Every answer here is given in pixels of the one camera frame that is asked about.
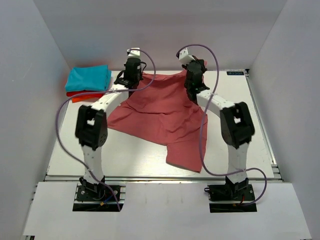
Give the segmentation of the pink red t-shirt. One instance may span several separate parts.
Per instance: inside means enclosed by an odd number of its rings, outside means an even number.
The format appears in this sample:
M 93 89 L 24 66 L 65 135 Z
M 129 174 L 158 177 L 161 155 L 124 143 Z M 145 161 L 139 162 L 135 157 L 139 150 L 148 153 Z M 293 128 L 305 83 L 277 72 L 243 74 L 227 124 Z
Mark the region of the pink red t-shirt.
M 143 73 L 139 90 L 107 118 L 110 129 L 166 146 L 166 163 L 199 173 L 206 153 L 208 118 L 189 100 L 186 71 Z

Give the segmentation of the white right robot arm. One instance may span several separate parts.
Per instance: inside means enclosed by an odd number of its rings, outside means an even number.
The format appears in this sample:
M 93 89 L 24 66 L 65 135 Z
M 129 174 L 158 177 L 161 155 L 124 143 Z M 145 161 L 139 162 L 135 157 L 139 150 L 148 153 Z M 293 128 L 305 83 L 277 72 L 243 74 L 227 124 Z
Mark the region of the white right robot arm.
M 220 118 L 221 136 L 228 149 L 225 192 L 236 200 L 249 185 L 247 152 L 255 127 L 248 105 L 245 102 L 233 103 L 210 91 L 203 81 L 203 74 L 207 71 L 204 60 L 191 56 L 180 62 L 186 70 L 184 87 L 189 100 Z

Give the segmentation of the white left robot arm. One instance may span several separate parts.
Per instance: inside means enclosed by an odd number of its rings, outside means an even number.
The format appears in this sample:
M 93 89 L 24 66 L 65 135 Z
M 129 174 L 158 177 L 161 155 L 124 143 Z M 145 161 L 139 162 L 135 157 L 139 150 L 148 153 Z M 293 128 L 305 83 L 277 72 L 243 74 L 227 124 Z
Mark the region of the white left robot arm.
M 142 78 L 141 59 L 129 56 L 125 69 L 116 77 L 111 93 L 104 94 L 94 103 L 82 105 L 78 109 L 75 137 L 84 156 L 85 173 L 79 181 L 94 199 L 105 196 L 105 175 L 102 170 L 102 146 L 108 137 L 107 118 L 122 102 L 132 94 Z

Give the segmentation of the folded teal t-shirt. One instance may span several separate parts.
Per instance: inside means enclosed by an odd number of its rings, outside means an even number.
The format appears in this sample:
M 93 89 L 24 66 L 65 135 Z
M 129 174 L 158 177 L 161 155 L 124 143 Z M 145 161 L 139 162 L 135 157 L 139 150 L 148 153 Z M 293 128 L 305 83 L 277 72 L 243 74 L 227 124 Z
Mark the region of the folded teal t-shirt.
M 65 84 L 66 92 L 106 91 L 111 81 L 112 72 L 108 65 L 74 67 L 69 72 Z

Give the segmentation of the folded red orange t-shirt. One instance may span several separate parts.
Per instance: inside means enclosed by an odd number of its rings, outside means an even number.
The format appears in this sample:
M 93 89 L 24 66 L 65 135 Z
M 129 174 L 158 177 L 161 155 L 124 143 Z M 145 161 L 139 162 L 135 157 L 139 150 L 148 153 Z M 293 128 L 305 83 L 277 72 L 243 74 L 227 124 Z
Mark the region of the folded red orange t-shirt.
M 71 102 L 72 103 L 78 103 L 78 102 L 83 102 L 87 100 L 94 100 L 94 99 L 99 99 L 101 98 L 104 94 L 103 93 L 98 93 L 97 91 L 87 91 L 87 90 L 82 90 L 82 91 L 70 91 L 66 93 L 67 97 L 73 97 Z

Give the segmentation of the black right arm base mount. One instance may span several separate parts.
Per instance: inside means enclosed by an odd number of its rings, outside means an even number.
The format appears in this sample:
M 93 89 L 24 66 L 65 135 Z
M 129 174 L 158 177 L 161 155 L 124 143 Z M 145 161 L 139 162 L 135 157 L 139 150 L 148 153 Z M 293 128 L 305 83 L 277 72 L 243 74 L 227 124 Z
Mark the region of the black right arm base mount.
M 246 203 L 255 200 L 251 184 L 236 193 L 232 193 L 227 185 L 214 184 L 204 188 L 208 194 L 210 213 L 254 213 L 257 212 L 255 203 L 246 206 Z

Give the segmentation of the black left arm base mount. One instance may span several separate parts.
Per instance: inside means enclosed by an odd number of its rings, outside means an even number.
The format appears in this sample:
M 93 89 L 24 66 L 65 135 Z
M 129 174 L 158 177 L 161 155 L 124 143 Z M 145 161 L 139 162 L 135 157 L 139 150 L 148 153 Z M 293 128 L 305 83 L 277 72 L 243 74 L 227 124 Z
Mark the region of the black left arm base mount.
M 124 185 L 110 185 L 110 188 L 113 190 L 118 204 L 109 188 L 104 188 L 101 193 L 96 193 L 78 184 L 74 195 L 72 211 L 120 212 L 125 202 L 126 187 Z

